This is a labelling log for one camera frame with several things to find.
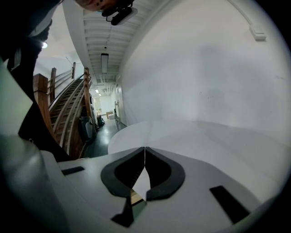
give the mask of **white table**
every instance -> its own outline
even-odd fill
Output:
[[[280,191],[291,164],[290,147],[255,131],[209,122],[141,122],[114,135],[108,153],[134,147],[153,147],[208,162],[261,202]],[[150,189],[145,170],[133,189],[145,198]]]

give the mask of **light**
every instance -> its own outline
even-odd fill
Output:
[[[45,49],[46,47],[47,47],[47,43],[46,42],[43,42],[42,43],[42,48]]]
[[[103,74],[107,73],[108,59],[109,59],[109,54],[107,54],[107,53],[101,54],[101,67],[102,67]]]

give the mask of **white wall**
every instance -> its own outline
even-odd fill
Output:
[[[100,104],[100,98],[99,97],[96,97],[96,98],[94,98],[94,103],[95,103],[95,109],[96,109],[96,111],[98,110],[98,109],[100,109],[101,108],[101,104]]]
[[[114,84],[114,87],[113,87],[112,93],[111,93],[111,106],[112,106],[113,110],[115,109],[115,102],[117,103],[116,84]],[[117,107],[116,107],[116,113],[117,113],[117,116],[119,116],[119,111],[118,111]]]
[[[100,99],[101,110],[102,110],[102,112],[99,113],[99,115],[105,115],[109,111],[114,111],[111,105],[112,102],[111,102],[110,96],[100,97],[99,99]]]
[[[76,64],[76,69],[75,69],[75,79],[80,77],[84,73],[84,66],[82,63]]]
[[[128,125],[203,120],[251,128],[290,145],[290,54],[252,1],[172,0],[129,45],[120,67]]]
[[[65,58],[59,57],[38,57],[36,60],[34,75],[40,73],[50,80],[51,69],[56,68],[56,75],[62,74],[70,69],[72,65]]]

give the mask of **black foam cutout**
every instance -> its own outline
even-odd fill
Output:
[[[115,196],[129,198],[130,191],[145,167],[145,148],[141,147],[129,155],[106,165],[101,180]]]
[[[223,186],[213,187],[210,192],[221,205],[232,223],[237,223],[250,214]]]
[[[62,170],[62,173],[64,174],[64,176],[67,176],[67,175],[80,172],[83,170],[85,170],[83,167],[73,167],[73,168]]]
[[[126,198],[123,213],[115,215],[112,221],[128,228],[134,221],[130,198]]]
[[[147,201],[169,198],[184,183],[183,167],[149,147],[145,148],[145,168],[151,183],[151,190],[146,193]]]

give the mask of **wooden staircase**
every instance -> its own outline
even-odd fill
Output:
[[[84,150],[78,124],[82,112],[91,116],[89,87],[89,71],[85,69],[83,75],[71,82],[55,99],[51,99],[49,109],[45,110],[47,113],[43,114],[47,115],[44,120],[52,136],[72,159],[80,158]]]

